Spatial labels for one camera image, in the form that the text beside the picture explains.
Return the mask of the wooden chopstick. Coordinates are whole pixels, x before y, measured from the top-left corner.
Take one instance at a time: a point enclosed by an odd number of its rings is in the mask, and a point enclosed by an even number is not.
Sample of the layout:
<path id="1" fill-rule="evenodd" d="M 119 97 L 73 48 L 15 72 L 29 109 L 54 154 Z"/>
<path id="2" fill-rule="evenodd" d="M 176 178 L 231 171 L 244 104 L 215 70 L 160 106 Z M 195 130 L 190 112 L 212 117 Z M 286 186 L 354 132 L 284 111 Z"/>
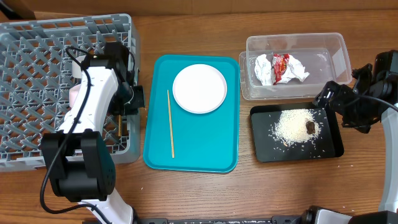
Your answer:
<path id="1" fill-rule="evenodd" d="M 171 112 L 170 92 L 169 92 L 169 90 L 167 90 L 167 106 L 168 106 L 168 115 L 169 115 L 171 153 L 172 153 L 172 158 L 174 159 L 175 158 L 174 134 L 173 134 L 173 127 L 172 127 L 172 112 Z"/>
<path id="2" fill-rule="evenodd" d="M 118 115 L 118 136 L 123 135 L 123 119 L 121 115 Z"/>

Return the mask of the brown food scrap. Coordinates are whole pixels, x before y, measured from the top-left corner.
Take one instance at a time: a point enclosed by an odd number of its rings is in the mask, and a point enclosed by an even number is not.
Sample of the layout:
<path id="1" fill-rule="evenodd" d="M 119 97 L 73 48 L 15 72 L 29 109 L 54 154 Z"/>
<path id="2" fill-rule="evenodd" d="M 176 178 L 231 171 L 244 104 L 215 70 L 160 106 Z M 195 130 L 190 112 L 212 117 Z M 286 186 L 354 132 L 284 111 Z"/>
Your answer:
<path id="1" fill-rule="evenodd" d="M 315 134 L 316 128 L 315 128 L 315 123 L 313 121 L 307 121 L 305 127 L 307 129 L 307 134 Z"/>

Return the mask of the pink shallow bowl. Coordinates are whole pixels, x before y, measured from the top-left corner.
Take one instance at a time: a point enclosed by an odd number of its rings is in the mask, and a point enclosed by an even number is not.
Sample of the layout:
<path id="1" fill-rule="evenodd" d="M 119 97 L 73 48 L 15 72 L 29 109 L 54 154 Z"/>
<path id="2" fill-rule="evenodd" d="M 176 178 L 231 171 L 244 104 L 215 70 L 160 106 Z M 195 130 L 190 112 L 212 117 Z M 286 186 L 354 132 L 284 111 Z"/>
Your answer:
<path id="1" fill-rule="evenodd" d="M 69 89 L 69 107 L 73 107 L 75 100 L 77 98 L 78 92 L 80 91 L 81 85 L 75 85 L 74 87 Z"/>

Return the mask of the grey green bowl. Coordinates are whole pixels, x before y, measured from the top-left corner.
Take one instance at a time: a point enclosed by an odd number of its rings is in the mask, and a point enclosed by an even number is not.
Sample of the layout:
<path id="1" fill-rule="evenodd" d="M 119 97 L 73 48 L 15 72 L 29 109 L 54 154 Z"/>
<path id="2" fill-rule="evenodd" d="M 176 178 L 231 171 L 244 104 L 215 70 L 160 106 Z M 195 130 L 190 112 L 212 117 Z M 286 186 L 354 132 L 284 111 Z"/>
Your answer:
<path id="1" fill-rule="evenodd" d="M 79 63 L 82 63 L 84 59 L 85 59 L 84 55 L 76 58 L 76 60 Z M 81 79 L 81 76 L 82 76 L 82 71 L 80 66 L 75 61 L 72 61 L 72 77 Z"/>

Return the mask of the pile of white rice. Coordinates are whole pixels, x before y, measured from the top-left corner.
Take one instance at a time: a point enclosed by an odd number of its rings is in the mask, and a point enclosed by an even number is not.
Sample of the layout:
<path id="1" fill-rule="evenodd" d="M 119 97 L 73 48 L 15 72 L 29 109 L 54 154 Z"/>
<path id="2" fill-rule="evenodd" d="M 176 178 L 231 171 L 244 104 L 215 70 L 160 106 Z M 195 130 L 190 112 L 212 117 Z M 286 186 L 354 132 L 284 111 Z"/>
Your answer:
<path id="1" fill-rule="evenodd" d="M 294 147 L 297 144 L 302 144 L 304 147 L 305 143 L 314 143 L 325 127 L 323 121 L 315 119 L 316 115 L 321 115 L 321 112 L 313 109 L 283 110 L 279 119 L 271 125 L 269 136 L 286 147 Z M 315 134 L 307 134 L 305 127 L 307 121 L 315 123 Z"/>

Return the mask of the red snack wrapper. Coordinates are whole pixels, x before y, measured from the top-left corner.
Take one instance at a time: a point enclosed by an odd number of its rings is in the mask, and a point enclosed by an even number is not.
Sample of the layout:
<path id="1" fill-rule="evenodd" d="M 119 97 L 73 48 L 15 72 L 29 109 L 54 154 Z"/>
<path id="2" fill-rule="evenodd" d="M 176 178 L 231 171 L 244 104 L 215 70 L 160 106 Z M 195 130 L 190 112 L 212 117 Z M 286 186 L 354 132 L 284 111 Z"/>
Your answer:
<path id="1" fill-rule="evenodd" d="M 272 70 L 274 72 L 274 85 L 281 81 L 283 74 L 285 73 L 289 64 L 289 54 L 273 54 L 272 58 Z"/>

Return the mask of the white napkin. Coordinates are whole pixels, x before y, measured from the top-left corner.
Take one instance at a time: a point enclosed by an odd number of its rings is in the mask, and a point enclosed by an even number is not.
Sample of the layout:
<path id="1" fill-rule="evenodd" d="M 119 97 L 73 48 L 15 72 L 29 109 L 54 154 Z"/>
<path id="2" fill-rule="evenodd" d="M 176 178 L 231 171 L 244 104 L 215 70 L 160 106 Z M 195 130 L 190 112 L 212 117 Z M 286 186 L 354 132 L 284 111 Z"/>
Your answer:
<path id="1" fill-rule="evenodd" d="M 304 82 L 310 75 L 309 72 L 305 71 L 305 67 L 299 60 L 297 60 L 293 55 L 289 55 L 290 59 L 287 69 L 283 74 L 281 81 L 277 84 L 285 84 L 293 79 L 297 79 L 299 82 Z M 255 60 L 254 72 L 262 86 L 274 85 L 275 80 L 274 72 L 272 70 L 272 58 L 273 54 L 262 54 L 257 56 Z"/>

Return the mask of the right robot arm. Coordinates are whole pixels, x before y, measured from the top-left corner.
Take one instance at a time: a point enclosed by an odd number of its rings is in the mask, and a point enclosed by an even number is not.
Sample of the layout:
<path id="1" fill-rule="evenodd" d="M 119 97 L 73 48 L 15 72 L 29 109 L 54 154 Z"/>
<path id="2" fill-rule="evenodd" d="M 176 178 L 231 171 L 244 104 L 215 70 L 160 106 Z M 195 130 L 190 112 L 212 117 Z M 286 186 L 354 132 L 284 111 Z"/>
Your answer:
<path id="1" fill-rule="evenodd" d="M 381 123 L 386 141 L 384 190 L 377 212 L 345 215 L 311 206 L 300 223 L 397 223 L 397 51 L 376 55 L 374 64 L 354 69 L 353 87 L 329 81 L 313 104 L 330 109 L 343 118 L 344 128 L 367 134 Z"/>

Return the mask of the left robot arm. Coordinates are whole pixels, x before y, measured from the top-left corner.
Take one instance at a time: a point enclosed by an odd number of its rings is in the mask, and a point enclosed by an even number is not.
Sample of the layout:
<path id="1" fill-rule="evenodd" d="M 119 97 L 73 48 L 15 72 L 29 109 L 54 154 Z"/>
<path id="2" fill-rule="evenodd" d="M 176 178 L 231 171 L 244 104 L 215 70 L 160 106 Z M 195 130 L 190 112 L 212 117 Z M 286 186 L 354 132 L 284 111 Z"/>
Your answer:
<path id="1" fill-rule="evenodd" d="M 101 223 L 139 223 L 136 211 L 115 188 L 116 168 L 102 137 L 106 115 L 137 114 L 144 90 L 134 84 L 134 58 L 120 42 L 107 42 L 102 54 L 72 57 L 81 74 L 74 104 L 54 133 L 40 142 L 45 166 L 39 199 L 48 213 L 87 208 Z"/>

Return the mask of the clear plastic waste bin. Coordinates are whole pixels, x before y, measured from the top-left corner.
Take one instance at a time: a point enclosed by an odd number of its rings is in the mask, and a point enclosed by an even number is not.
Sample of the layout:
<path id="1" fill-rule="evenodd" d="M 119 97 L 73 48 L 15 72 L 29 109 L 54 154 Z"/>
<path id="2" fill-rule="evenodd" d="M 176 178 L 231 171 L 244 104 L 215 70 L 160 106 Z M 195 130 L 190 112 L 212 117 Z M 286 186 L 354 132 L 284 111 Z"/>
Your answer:
<path id="1" fill-rule="evenodd" d="M 297 59 L 309 76 L 287 83 L 264 86 L 255 68 L 271 62 L 275 54 Z M 250 36 L 239 55 L 241 91 L 245 100 L 313 98 L 328 81 L 349 84 L 351 64 L 344 38 L 339 33 L 307 33 Z"/>

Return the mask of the grey plastic dishwasher rack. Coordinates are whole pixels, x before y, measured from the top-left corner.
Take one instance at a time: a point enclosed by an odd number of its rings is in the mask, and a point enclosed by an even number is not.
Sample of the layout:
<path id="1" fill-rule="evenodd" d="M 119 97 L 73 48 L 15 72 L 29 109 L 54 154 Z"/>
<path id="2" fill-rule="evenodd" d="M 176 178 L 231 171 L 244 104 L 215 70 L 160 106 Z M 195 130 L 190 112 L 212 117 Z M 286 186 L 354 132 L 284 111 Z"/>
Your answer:
<path id="1" fill-rule="evenodd" d="M 44 166 L 39 145 L 63 123 L 69 109 L 72 58 L 101 54 L 120 42 L 140 69 L 140 38 L 128 14 L 72 17 L 1 24 L 1 170 Z"/>

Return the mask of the black plastic tray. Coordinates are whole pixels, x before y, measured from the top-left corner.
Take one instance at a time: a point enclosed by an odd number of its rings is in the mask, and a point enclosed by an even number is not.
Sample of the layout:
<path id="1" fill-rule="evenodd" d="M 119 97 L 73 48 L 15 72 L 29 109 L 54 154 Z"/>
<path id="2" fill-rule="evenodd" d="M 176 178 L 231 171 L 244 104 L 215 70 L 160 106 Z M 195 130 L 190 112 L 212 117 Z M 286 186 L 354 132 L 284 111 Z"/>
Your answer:
<path id="1" fill-rule="evenodd" d="M 314 143 L 305 143 L 304 147 L 302 144 L 286 147 L 269 136 L 271 125 L 279 119 L 281 112 L 295 109 L 317 110 L 321 112 L 321 115 L 316 115 L 315 119 L 325 124 L 320 137 Z M 260 162 L 324 159 L 340 157 L 344 154 L 336 114 L 329 109 L 319 108 L 313 103 L 255 106 L 250 110 L 250 120 L 256 158 Z"/>

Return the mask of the white round plate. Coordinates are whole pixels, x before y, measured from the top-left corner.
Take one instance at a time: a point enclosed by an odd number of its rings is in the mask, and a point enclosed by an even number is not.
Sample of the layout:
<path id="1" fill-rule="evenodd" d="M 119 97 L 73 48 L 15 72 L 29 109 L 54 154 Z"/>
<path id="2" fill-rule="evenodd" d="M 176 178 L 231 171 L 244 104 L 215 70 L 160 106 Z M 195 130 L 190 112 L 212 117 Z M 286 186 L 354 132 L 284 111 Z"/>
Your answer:
<path id="1" fill-rule="evenodd" d="M 189 65 L 174 79 L 172 94 L 177 104 L 190 113 L 205 114 L 224 102 L 228 86 L 222 73 L 207 64 Z"/>

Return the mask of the teal plastic serving tray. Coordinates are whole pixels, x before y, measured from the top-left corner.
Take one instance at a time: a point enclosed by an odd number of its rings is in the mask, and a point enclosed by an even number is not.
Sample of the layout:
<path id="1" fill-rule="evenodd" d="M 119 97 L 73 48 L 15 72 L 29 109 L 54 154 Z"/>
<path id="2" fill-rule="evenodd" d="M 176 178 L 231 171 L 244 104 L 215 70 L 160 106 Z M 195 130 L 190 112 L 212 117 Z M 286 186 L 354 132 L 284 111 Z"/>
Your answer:
<path id="1" fill-rule="evenodd" d="M 228 92 L 216 110 L 194 114 L 174 100 L 172 85 L 189 65 L 207 64 L 226 79 Z M 170 145 L 167 90 L 170 92 L 175 158 Z M 228 173 L 238 163 L 240 77 L 230 57 L 163 55 L 154 65 L 143 156 L 152 169 Z"/>

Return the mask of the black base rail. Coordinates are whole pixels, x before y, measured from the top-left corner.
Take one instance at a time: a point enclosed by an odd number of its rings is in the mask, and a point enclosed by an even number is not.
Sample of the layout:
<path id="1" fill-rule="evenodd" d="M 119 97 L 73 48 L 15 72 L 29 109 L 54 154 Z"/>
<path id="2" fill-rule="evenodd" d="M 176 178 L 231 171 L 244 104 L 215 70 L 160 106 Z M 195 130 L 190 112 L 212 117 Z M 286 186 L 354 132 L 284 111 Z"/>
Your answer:
<path id="1" fill-rule="evenodd" d="M 300 216 L 273 216 L 271 218 L 237 218 L 216 220 L 168 220 L 166 218 L 140 219 L 142 224 L 299 224 Z"/>

